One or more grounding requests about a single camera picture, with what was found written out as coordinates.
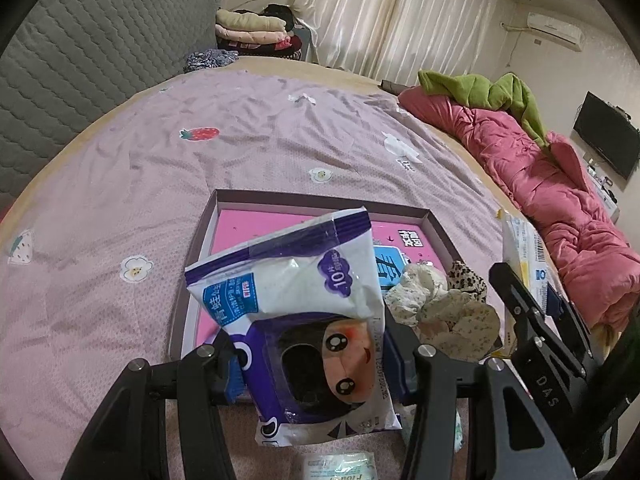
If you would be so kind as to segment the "white yellow sachet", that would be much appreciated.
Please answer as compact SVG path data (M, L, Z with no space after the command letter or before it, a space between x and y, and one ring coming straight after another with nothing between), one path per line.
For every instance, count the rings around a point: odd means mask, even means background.
M502 226L502 258L537 301L547 311L549 270L544 242L526 219L514 217L506 210L498 212Z

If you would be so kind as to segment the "white floral scrunchie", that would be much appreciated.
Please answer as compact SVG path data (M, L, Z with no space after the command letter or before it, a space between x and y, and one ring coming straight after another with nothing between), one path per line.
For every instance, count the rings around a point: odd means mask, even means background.
M448 285L448 272L427 262L410 263L384 296L394 320L410 327L422 344L451 359L478 362L500 347L496 309Z

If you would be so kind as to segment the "leopard print scrunchie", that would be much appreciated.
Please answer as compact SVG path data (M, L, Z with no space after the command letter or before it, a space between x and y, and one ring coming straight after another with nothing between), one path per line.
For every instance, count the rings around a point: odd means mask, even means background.
M456 260L452 263L447 280L450 288L466 292L477 301L486 301L488 287L484 278L464 262Z

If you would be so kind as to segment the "purple white wipes pack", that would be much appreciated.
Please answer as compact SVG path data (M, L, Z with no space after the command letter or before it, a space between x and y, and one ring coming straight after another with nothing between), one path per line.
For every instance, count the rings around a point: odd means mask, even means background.
M399 429L383 372L385 306L366 208L256 237L187 266L184 278L239 352L258 444Z

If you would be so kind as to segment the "red pink quilt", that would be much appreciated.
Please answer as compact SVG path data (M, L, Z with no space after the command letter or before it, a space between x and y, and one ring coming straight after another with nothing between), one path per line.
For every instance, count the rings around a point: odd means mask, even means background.
M541 148L508 113L419 87L401 92L399 103L454 136L533 223L588 326L627 326L639 299L639 255L606 213L570 142L549 133Z

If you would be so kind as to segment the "pink children's book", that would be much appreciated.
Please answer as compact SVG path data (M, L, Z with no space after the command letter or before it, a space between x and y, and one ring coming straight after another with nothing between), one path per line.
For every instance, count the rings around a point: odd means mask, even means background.
M348 206L344 200L332 200L327 207L259 205L223 200L206 214L206 228L194 238L200 258L188 260L200 264L246 249L252 256L267 252L278 255L314 255L319 246L333 240L335 230L324 228L325 216L334 216ZM434 214L427 209L408 208L402 214L387 212L383 204L368 203L373 245L382 247L383 261L378 264L382 289L399 281L400 271L408 263L434 264L448 272L460 257L450 244Z

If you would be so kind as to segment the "pink patterned bedsheet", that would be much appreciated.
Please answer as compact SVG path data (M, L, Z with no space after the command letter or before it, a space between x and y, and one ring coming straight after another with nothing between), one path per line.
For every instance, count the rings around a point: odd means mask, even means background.
M209 197L256 190L426 208L462 259L502 257L490 180L376 90L201 70L78 136L1 226L1 428L36 479L61 477L128 361L163 361Z

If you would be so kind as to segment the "shallow dark cardboard box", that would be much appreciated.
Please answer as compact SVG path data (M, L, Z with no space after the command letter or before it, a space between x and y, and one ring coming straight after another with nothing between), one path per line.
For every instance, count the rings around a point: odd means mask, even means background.
M255 238L220 254L191 263L184 270L194 285L225 268L277 258L317 257L323 281L346 275L352 268L337 253L338 245L354 240L370 228L367 211L333 211L327 219L307 222ZM167 399L195 402L204 408L229 405L247 390L255 403L283 393L296 408L318 412L333 405L349 408L348 397L363 384L374 361L390 396L402 405L435 399L441 386L444 399L457 399L454 360L439 353L425 354L424 345L408 327L385 320L383 347L358 347L355 338L338 333L335 351L326 345L326 330L347 316L331 312L295 311L254 323L244 335L218 330L205 344L154 370L155 390Z

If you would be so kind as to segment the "green blanket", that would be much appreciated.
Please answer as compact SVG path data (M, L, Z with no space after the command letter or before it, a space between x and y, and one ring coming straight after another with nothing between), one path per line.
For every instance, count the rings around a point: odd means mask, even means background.
M533 91L514 73L491 81L480 74L449 76L419 70L418 81L428 96L448 96L469 108L507 112L540 148L548 148L547 129Z

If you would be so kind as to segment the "white air conditioner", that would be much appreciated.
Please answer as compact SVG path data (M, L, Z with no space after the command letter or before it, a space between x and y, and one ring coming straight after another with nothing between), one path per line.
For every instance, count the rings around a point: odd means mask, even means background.
M584 47L584 32L575 24L552 16L529 12L526 26L532 32L547 37L567 49L580 52Z

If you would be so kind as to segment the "white curtain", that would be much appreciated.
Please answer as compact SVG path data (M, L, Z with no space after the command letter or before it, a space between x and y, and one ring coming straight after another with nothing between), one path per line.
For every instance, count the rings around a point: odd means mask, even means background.
M295 0L311 59L371 79L413 86L421 70L475 67L498 0Z

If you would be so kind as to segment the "dark floral cloth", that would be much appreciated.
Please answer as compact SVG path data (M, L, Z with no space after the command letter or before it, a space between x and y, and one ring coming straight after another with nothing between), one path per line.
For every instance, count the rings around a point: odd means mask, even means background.
M193 52L186 57L183 71L185 73L206 70L206 68L221 68L231 65L239 59L239 53L222 49L206 49Z

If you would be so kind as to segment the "stack of folded clothes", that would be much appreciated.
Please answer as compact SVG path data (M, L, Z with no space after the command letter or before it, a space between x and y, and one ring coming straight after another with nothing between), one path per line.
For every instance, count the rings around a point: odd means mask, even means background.
M219 9L215 34L218 47L238 55L289 58L306 55L308 30L288 6L270 4L260 12Z

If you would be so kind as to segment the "grey quilted headboard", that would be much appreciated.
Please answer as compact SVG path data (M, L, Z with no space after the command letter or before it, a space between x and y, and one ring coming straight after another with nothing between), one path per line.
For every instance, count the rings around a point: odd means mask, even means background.
M221 0L39 0L1 55L1 208L81 131L216 47Z

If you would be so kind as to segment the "black wall television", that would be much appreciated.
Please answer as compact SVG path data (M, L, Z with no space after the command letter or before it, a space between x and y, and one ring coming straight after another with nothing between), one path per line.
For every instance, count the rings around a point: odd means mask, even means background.
M639 129L617 107L587 92L574 130L616 174L632 176L639 162Z

